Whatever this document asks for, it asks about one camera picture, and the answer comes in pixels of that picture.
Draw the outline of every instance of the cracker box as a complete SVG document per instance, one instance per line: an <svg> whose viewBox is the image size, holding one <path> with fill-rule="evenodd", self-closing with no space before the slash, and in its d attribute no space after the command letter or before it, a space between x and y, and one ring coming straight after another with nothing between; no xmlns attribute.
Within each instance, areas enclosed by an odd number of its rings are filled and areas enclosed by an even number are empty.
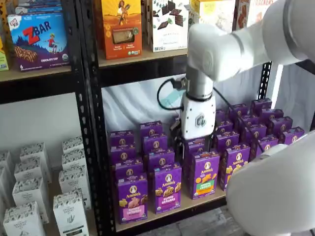
<svg viewBox="0 0 315 236"><path fill-rule="evenodd" d="M75 149L84 149L82 136L63 141L63 153L66 154Z"/></svg>
<svg viewBox="0 0 315 236"><path fill-rule="evenodd" d="M129 176L118 180L119 222L129 223L148 217L147 175Z"/></svg>
<svg viewBox="0 0 315 236"><path fill-rule="evenodd" d="M122 161L114 166L116 179L137 176L143 173L143 162L141 158Z"/></svg>
<svg viewBox="0 0 315 236"><path fill-rule="evenodd" d="M254 160L257 156L262 154L261 149L259 148L257 142L260 143L262 149L264 151L268 150L269 148L275 146L278 144L278 138L275 135L268 135L262 139L259 140L253 140L251 144L251 154L250 154L250 160Z"/></svg>
<svg viewBox="0 0 315 236"><path fill-rule="evenodd" d="M274 134L278 137L280 132L292 128L292 124L293 120L290 117L270 119L266 123L268 127L267 134Z"/></svg>
<svg viewBox="0 0 315 236"><path fill-rule="evenodd" d="M178 162L154 169L155 213L181 206L182 168Z"/></svg>
<svg viewBox="0 0 315 236"><path fill-rule="evenodd" d="M54 196L53 208L61 236L89 235L80 189Z"/></svg>
<svg viewBox="0 0 315 236"><path fill-rule="evenodd" d="M262 20L268 7L276 0L239 0L236 30Z"/></svg>
<svg viewBox="0 0 315 236"><path fill-rule="evenodd" d="M189 0L150 1L153 52L187 48Z"/></svg>
<svg viewBox="0 0 315 236"><path fill-rule="evenodd" d="M39 215L44 224L49 223L51 214L46 184L42 177L17 181L12 192L17 206L33 201L37 202Z"/></svg>
<svg viewBox="0 0 315 236"><path fill-rule="evenodd" d="M59 172L59 184L62 193L81 189L86 210L91 209L90 185L85 166Z"/></svg>
<svg viewBox="0 0 315 236"><path fill-rule="evenodd" d="M111 164L115 165L120 161L127 161L136 157L136 148L133 144L131 145L120 145L118 147L111 147Z"/></svg>
<svg viewBox="0 0 315 236"><path fill-rule="evenodd" d="M245 143L234 145L224 152L219 167L220 186L223 191L226 190L226 186L232 174L248 163L249 156L250 146Z"/></svg>
<svg viewBox="0 0 315 236"><path fill-rule="evenodd" d="M142 53L139 0L102 0L106 59Z"/></svg>
<svg viewBox="0 0 315 236"><path fill-rule="evenodd" d="M7 209L3 226L8 236L44 236L37 202Z"/></svg>
<svg viewBox="0 0 315 236"><path fill-rule="evenodd" d="M215 193L220 156L214 149L192 158L189 194L192 199Z"/></svg>
<svg viewBox="0 0 315 236"><path fill-rule="evenodd" d="M279 144L290 145L297 141L304 135L304 129L301 127L295 127L287 131L281 132L279 136Z"/></svg>
<svg viewBox="0 0 315 236"><path fill-rule="evenodd" d="M235 131L217 134L215 135L214 148L219 152L224 151L231 146L237 145L239 138L240 134Z"/></svg>
<svg viewBox="0 0 315 236"><path fill-rule="evenodd" d="M241 142L251 143L252 139L261 139L266 136L267 127L264 124L253 124L250 126L250 131L247 127L244 127L241 133Z"/></svg>
<svg viewBox="0 0 315 236"><path fill-rule="evenodd" d="M62 12L9 15L8 21L21 71L69 64Z"/></svg>
<svg viewBox="0 0 315 236"><path fill-rule="evenodd" d="M110 133L110 146L133 144L134 134L132 130L114 131Z"/></svg>
<svg viewBox="0 0 315 236"><path fill-rule="evenodd" d="M50 161L48 159L45 143L29 145L21 148L20 159L25 161L28 158L39 157L40 163L43 166L45 178L49 183L52 180L52 172L50 167Z"/></svg>

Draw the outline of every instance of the white carton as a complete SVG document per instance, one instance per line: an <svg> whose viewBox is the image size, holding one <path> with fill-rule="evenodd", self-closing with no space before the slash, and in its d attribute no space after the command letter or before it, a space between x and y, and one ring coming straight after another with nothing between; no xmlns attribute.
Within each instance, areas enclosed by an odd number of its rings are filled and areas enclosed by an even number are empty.
<svg viewBox="0 0 315 236"><path fill-rule="evenodd" d="M63 141L63 153L66 154L75 149L83 149L83 140L82 136L75 137L73 139L69 139L67 141Z"/></svg>
<svg viewBox="0 0 315 236"><path fill-rule="evenodd" d="M50 208L46 182L43 178L31 178L17 181L13 189L13 198L17 206L36 201L39 215L44 224L49 223Z"/></svg>
<svg viewBox="0 0 315 236"><path fill-rule="evenodd" d="M5 211L5 231L8 236L45 236L37 202L27 203Z"/></svg>
<svg viewBox="0 0 315 236"><path fill-rule="evenodd" d="M21 149L20 159L25 161L28 158L39 157L40 163L43 166L45 172L45 179L51 183L52 181L52 171L50 167L50 162L48 159L45 143L34 144L30 146L23 147Z"/></svg>
<svg viewBox="0 0 315 236"><path fill-rule="evenodd" d="M67 193L75 189L81 189L85 209L91 209L90 186L85 166L60 171L59 184L62 193Z"/></svg>
<svg viewBox="0 0 315 236"><path fill-rule="evenodd" d="M89 236L80 189L55 196L53 206L61 236Z"/></svg>

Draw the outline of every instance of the child image on box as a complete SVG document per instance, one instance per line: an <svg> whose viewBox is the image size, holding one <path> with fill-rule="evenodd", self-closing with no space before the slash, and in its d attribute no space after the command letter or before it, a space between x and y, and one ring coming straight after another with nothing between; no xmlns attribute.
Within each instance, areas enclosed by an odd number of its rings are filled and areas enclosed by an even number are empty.
<svg viewBox="0 0 315 236"><path fill-rule="evenodd" d="M21 71L69 64L61 12L9 15L8 21Z"/></svg>

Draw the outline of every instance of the purple box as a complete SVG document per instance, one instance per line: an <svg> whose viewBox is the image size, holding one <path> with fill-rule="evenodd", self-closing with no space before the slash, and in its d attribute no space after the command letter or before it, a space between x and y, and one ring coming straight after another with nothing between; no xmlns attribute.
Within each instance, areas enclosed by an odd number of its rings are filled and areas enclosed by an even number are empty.
<svg viewBox="0 0 315 236"><path fill-rule="evenodd" d="M136 148L134 144L120 145L118 147L111 147L111 164L115 165L121 161L127 161L136 157Z"/></svg>
<svg viewBox="0 0 315 236"><path fill-rule="evenodd" d="M114 166L116 179L137 176L143 173L143 163L141 158L119 162Z"/></svg>
<svg viewBox="0 0 315 236"><path fill-rule="evenodd" d="M254 134L254 137L257 139L262 139L266 136L267 127L264 124L253 124L250 126L251 132ZM241 142L251 143L254 138L249 130L244 127L241 133Z"/></svg>
<svg viewBox="0 0 315 236"><path fill-rule="evenodd" d="M228 181L233 173L242 168L249 161L250 146L245 143L240 143L231 148L228 148L220 161L220 186L223 191L226 190Z"/></svg>
<svg viewBox="0 0 315 236"><path fill-rule="evenodd" d="M216 150L203 152L192 158L189 175L189 195L192 199L215 193L220 156Z"/></svg>
<svg viewBox="0 0 315 236"><path fill-rule="evenodd" d="M129 176L118 180L119 221L121 224L148 217L147 175Z"/></svg>
<svg viewBox="0 0 315 236"><path fill-rule="evenodd" d="M266 136L262 139L259 139L259 140L254 139L252 141L252 145L251 145L250 161L254 160L257 156L262 154L257 142L259 142L262 149L264 149L264 151L266 151L269 148L278 144L278 138L272 134L272 135L268 135L268 136Z"/></svg>
<svg viewBox="0 0 315 236"><path fill-rule="evenodd" d="M297 141L304 135L304 129L301 127L295 127L287 131L281 132L279 136L279 144L290 145Z"/></svg>
<svg viewBox="0 0 315 236"><path fill-rule="evenodd" d="M154 169L155 213L181 206L182 167L178 162Z"/></svg>
<svg viewBox="0 0 315 236"><path fill-rule="evenodd" d="M235 131L215 135L214 148L219 152L238 144L240 134Z"/></svg>
<svg viewBox="0 0 315 236"><path fill-rule="evenodd" d="M277 137L280 132L284 132L287 129L292 128L293 120L290 117L282 117L276 119L270 119L267 121L267 135L274 134Z"/></svg>
<svg viewBox="0 0 315 236"><path fill-rule="evenodd" d="M153 134L151 136L146 136L143 138L142 148L144 154L151 152L156 149L167 149L167 135L162 134Z"/></svg>
<svg viewBox="0 0 315 236"><path fill-rule="evenodd" d="M110 146L112 147L133 143L134 135L132 130L110 132Z"/></svg>

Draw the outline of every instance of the snack box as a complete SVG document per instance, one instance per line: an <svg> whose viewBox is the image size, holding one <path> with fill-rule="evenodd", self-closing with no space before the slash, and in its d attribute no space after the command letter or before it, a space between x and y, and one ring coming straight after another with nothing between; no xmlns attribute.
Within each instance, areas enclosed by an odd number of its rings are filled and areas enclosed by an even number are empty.
<svg viewBox="0 0 315 236"><path fill-rule="evenodd" d="M182 167L178 162L154 169L155 213L181 206Z"/></svg>
<svg viewBox="0 0 315 236"><path fill-rule="evenodd" d="M17 181L12 192L17 206L37 202L39 215L44 224L49 223L51 213L46 184L42 177Z"/></svg>
<svg viewBox="0 0 315 236"><path fill-rule="evenodd" d="M143 162L141 158L121 161L114 166L116 179L137 176L143 173Z"/></svg>
<svg viewBox="0 0 315 236"><path fill-rule="evenodd" d="M232 174L248 163L250 150L250 146L246 143L240 143L225 150L219 167L220 186L223 191L226 190Z"/></svg>
<svg viewBox="0 0 315 236"><path fill-rule="evenodd" d="M220 156L216 150L197 154L192 158L189 194L192 199L215 193Z"/></svg>
<svg viewBox="0 0 315 236"><path fill-rule="evenodd" d="M142 54L141 2L102 0L106 59Z"/></svg>
<svg viewBox="0 0 315 236"><path fill-rule="evenodd" d="M152 23L150 45L153 52L187 48L189 0L150 1Z"/></svg>
<svg viewBox="0 0 315 236"><path fill-rule="evenodd" d="M237 145L239 138L240 134L235 131L216 134L214 148L216 148L219 152L222 152L231 146Z"/></svg>
<svg viewBox="0 0 315 236"><path fill-rule="evenodd" d="M69 64L62 12L9 15L7 18L21 71Z"/></svg>
<svg viewBox="0 0 315 236"><path fill-rule="evenodd" d="M292 128L292 124L293 120L290 117L270 119L266 122L268 127L267 135L274 134L278 137L280 132Z"/></svg>
<svg viewBox="0 0 315 236"><path fill-rule="evenodd" d="M110 132L110 146L117 147L119 145L133 144L134 134L132 130L122 130Z"/></svg>
<svg viewBox="0 0 315 236"><path fill-rule="evenodd" d="M118 180L119 222L129 223L148 217L147 175L129 176Z"/></svg>
<svg viewBox="0 0 315 236"><path fill-rule="evenodd" d="M278 144L278 138L275 135L268 135L262 139L259 140L253 140L252 145L251 145L251 154L250 154L250 159L249 161L254 160L257 156L262 154L262 151L260 150L257 142L260 143L262 149L264 151L268 150L269 148L275 146Z"/></svg>
<svg viewBox="0 0 315 236"><path fill-rule="evenodd" d="M279 144L290 145L304 135L304 129L300 126L281 132L279 136Z"/></svg>
<svg viewBox="0 0 315 236"><path fill-rule="evenodd" d="M8 236L44 236L37 202L7 209L3 221Z"/></svg>

